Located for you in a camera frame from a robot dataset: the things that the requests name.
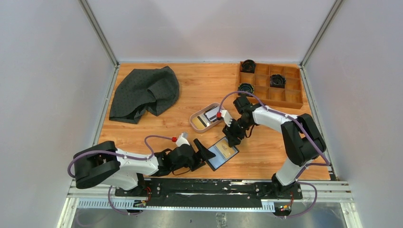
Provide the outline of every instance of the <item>metal corner post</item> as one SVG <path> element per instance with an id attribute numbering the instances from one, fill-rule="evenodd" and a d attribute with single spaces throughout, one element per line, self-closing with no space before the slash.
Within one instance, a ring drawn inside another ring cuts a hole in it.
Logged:
<path id="1" fill-rule="evenodd" d="M 114 88 L 114 85 L 115 85 L 115 82 L 116 82 L 116 79 L 117 79 L 117 74 L 119 73 L 119 69 L 120 69 L 120 64 L 118 64 L 115 67 L 115 71 L 114 71 L 114 73 L 113 73 L 113 75 L 111 77 L 111 80 L 109 82 L 109 87 L 107 89 L 106 97 L 104 99 L 104 106 L 102 108 L 102 112 L 101 112 L 101 115 L 99 117 L 98 126 L 96 127 L 96 130 L 95 130 L 94 135 L 93 135 L 94 140 L 92 142 L 92 145 L 98 144 L 99 136 L 101 134 L 102 126 L 104 124 L 104 120 L 105 120 L 105 117 L 106 117 L 106 112 L 108 110 L 108 105 L 109 105 L 109 102 L 110 102 L 110 99 L 111 99 L 111 96 L 112 96 L 113 88 Z"/>
<path id="2" fill-rule="evenodd" d="M 301 68 L 304 68 L 305 65 L 307 64 L 307 62 L 309 61 L 309 59 L 311 58 L 311 55 L 312 55 L 313 51 L 315 50 L 317 44 L 321 40 L 323 34 L 326 32 L 327 27 L 332 22 L 332 20 L 335 17 L 335 15 L 337 14 L 337 12 L 340 9 L 340 6 L 342 5 L 343 1 L 344 0 L 335 0 L 332 8 L 330 9 L 329 13 L 326 16 L 325 21 L 323 21 L 323 24 L 320 27 L 319 31 L 317 32 L 314 40 L 312 41 L 311 46 L 309 47 L 307 53 L 305 54 L 304 58 L 302 59 L 302 61 L 300 63 Z"/>
<path id="3" fill-rule="evenodd" d="M 109 59 L 115 66 L 115 68 L 118 66 L 119 62 L 116 59 L 115 54 L 112 51 L 112 48 L 110 47 L 104 33 L 102 32 L 101 27 L 99 26 L 94 13 L 91 10 L 91 7 L 89 6 L 89 3 L 87 0 L 78 0 L 80 3 L 81 7 L 83 8 L 84 13 L 86 14 L 89 22 L 91 23 L 92 28 L 94 29 L 96 35 L 99 38 L 99 41 L 101 42 L 102 46 L 104 47 L 106 53 L 108 54 Z"/>
<path id="4" fill-rule="evenodd" d="M 66 198 L 62 213 L 59 217 L 58 225 L 56 226 L 57 228 L 71 228 L 71 225 L 74 222 L 78 202 L 78 198 Z"/>
<path id="5" fill-rule="evenodd" d="M 317 105 L 316 105 L 316 102 L 315 102 L 315 99 L 314 99 L 314 96 L 313 96 L 313 93 L 311 90 L 311 85 L 306 76 L 306 71 L 304 68 L 301 68 L 300 72 L 301 72 L 302 84 L 305 88 L 305 93 L 307 94 L 307 99 L 308 99 L 309 107 L 311 109 L 312 117 L 314 118 L 315 123 L 317 123 L 319 132 L 322 134 L 323 138 L 326 140 L 327 136 L 322 128 L 323 121 L 320 117 L 320 114 L 317 111 Z M 326 149 L 324 154 L 327 157 L 327 159 L 330 161 L 330 166 L 328 167 L 329 175 L 331 175 L 331 176 L 333 175 L 334 178 L 337 179 L 337 171 L 335 170 L 335 168 L 333 166 L 332 157 L 330 156 L 329 148 Z"/>

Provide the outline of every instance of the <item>metal floor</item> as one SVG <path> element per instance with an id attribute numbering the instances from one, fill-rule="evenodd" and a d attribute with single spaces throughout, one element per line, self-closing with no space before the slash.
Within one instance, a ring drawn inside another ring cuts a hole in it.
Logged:
<path id="1" fill-rule="evenodd" d="M 293 211 L 305 210 L 303 203 L 294 203 Z M 282 220 L 271 213 L 256 212 L 212 212 L 212 211 L 169 211 L 149 210 L 137 216 L 125 216 L 111 209 L 78 209 L 80 223 L 91 224 L 108 214 L 96 228 L 346 228 L 340 203 L 316 203 L 310 212 L 297 218 Z M 72 228 L 81 227 L 73 222 Z"/>

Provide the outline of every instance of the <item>red wire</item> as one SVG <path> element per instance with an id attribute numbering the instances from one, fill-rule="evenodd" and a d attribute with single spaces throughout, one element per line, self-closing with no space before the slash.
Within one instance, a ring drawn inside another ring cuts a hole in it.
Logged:
<path id="1" fill-rule="evenodd" d="M 294 202 L 294 194 L 291 191 L 290 191 L 290 194 L 291 194 L 291 202 L 289 204 L 287 204 L 288 207 L 291 206 L 292 203 Z"/>
<path id="2" fill-rule="evenodd" d="M 147 187 L 146 189 L 147 189 L 147 195 L 148 195 L 148 200 L 147 200 L 147 202 L 148 202 L 151 199 L 151 194 L 150 194 L 151 193 L 151 188 Z"/>

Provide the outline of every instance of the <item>black mounting plate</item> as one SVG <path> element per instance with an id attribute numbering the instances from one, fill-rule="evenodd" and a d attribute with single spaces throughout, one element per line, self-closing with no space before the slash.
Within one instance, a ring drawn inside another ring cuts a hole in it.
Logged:
<path id="1" fill-rule="evenodd" d="M 144 181 L 152 193 L 148 206 L 258 208 L 261 207 L 261 199 L 279 199 L 271 193 L 261 196 L 269 190 L 271 181 L 242 182 L 242 180 L 189 178 L 151 178 Z M 290 189 L 296 200 L 302 199 L 302 193 L 298 192 L 298 189 L 299 184 Z M 147 191 L 142 190 L 139 193 L 135 189 L 131 191 L 117 189 L 115 195 L 146 197 Z M 291 194 L 285 194 L 281 199 L 291 200 Z"/>

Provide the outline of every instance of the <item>open tin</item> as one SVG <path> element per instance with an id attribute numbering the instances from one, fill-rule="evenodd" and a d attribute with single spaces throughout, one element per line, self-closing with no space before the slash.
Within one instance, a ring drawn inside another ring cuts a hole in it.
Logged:
<path id="1" fill-rule="evenodd" d="M 220 104 L 212 103 L 190 116 L 189 122 L 193 130 L 197 133 L 203 133 L 206 130 L 219 124 L 222 120 L 217 119 L 217 112 Z"/>

